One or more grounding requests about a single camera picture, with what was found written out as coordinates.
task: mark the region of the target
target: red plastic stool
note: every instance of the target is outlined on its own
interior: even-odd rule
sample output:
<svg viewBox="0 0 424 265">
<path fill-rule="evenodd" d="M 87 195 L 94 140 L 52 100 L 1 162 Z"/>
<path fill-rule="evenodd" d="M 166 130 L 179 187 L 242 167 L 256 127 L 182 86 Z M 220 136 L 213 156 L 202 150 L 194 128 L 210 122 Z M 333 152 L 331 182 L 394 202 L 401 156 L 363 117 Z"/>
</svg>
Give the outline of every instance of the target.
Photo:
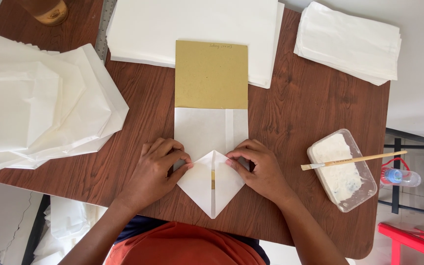
<svg viewBox="0 0 424 265">
<path fill-rule="evenodd" d="M 405 231 L 384 223 L 379 223 L 377 226 L 379 233 L 392 239 L 391 265 L 400 265 L 400 244 L 424 253 L 424 231 L 419 229 L 416 229 L 418 232 Z"/>
</svg>

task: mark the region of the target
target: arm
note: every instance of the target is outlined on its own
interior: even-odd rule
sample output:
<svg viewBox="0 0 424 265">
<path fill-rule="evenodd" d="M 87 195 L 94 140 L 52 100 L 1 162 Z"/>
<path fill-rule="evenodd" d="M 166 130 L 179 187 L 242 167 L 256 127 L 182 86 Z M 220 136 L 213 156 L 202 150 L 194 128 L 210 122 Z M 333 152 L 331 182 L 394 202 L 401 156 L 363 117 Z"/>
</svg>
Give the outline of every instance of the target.
<svg viewBox="0 0 424 265">
<path fill-rule="evenodd" d="M 315 221 L 299 197 L 287 184 L 276 156 L 257 140 L 245 140 L 227 153 L 227 165 L 234 168 L 245 183 L 274 202 L 282 211 L 303 265 L 347 265 L 345 257 Z M 256 165 L 249 172 L 237 160 L 244 157 Z"/>
<path fill-rule="evenodd" d="M 180 159 L 186 164 L 168 177 L 169 168 Z M 143 208 L 170 192 L 190 168 L 191 158 L 179 142 L 158 138 L 154 143 L 144 144 L 127 186 L 59 265 L 101 265 L 127 223 Z"/>
</svg>

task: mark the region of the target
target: white paste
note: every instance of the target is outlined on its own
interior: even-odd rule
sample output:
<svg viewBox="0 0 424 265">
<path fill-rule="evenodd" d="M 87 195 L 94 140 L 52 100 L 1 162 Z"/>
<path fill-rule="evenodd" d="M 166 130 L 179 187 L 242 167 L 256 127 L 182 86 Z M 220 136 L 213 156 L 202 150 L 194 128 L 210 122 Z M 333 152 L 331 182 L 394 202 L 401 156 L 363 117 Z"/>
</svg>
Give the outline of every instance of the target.
<svg viewBox="0 0 424 265">
<path fill-rule="evenodd" d="M 317 163 L 353 158 L 350 147 L 340 133 L 316 144 L 312 152 Z M 354 163 L 324 166 L 320 170 L 338 203 L 351 198 L 353 193 L 361 188 L 361 176 Z"/>
</svg>

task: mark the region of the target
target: wood grain surface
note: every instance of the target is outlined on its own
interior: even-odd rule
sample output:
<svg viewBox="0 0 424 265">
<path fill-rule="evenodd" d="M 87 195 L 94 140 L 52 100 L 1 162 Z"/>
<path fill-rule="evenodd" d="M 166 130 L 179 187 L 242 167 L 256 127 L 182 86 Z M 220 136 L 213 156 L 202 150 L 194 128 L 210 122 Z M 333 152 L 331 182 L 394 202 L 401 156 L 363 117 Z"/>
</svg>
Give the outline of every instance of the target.
<svg viewBox="0 0 424 265">
<path fill-rule="evenodd" d="M 66 3 L 67 21 L 49 27 L 3 0 L 0 35 L 51 51 L 94 45 L 102 0 Z M 360 259 L 372 249 L 377 195 L 342 213 L 315 172 L 300 165 L 309 164 L 311 144 L 341 128 L 350 130 L 363 155 L 381 153 L 390 84 L 375 86 L 295 55 L 299 19 L 300 13 L 285 10 L 271 88 L 249 86 L 249 135 L 274 151 L 288 183 L 343 254 Z M 109 206 L 131 176 L 141 145 L 173 137 L 174 69 L 109 57 L 106 67 L 130 107 L 123 129 L 98 153 L 53 159 L 36 170 L 3 169 L 0 183 Z M 381 159 L 367 164 L 379 183 Z M 215 220 L 178 186 L 141 214 L 292 245 L 279 209 L 246 185 Z"/>
</svg>

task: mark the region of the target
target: wooden brush handle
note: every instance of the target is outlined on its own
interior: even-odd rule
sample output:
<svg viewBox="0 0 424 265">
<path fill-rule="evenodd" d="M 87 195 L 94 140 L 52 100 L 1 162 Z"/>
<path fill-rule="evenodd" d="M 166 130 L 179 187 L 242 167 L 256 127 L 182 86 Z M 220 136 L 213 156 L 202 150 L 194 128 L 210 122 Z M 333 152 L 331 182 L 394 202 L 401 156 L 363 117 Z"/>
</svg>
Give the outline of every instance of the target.
<svg viewBox="0 0 424 265">
<path fill-rule="evenodd" d="M 360 158 L 354 158 L 354 159 L 343 159 L 343 160 L 326 162 L 325 166 L 335 166 L 335 165 L 341 165 L 341 164 L 347 164 L 347 163 L 353 163 L 353 162 L 359 162 L 359 161 L 366 161 L 366 160 L 371 160 L 371 159 L 379 159 L 379 158 L 391 157 L 391 156 L 396 156 L 396 155 L 402 155 L 402 154 L 406 154 L 406 153 L 407 153 L 407 151 L 398 151 L 398 152 L 392 152 L 392 153 L 386 153 L 386 154 L 380 154 L 380 155 L 373 155 L 373 156 L 367 156 L 367 157 L 360 157 Z"/>
</svg>

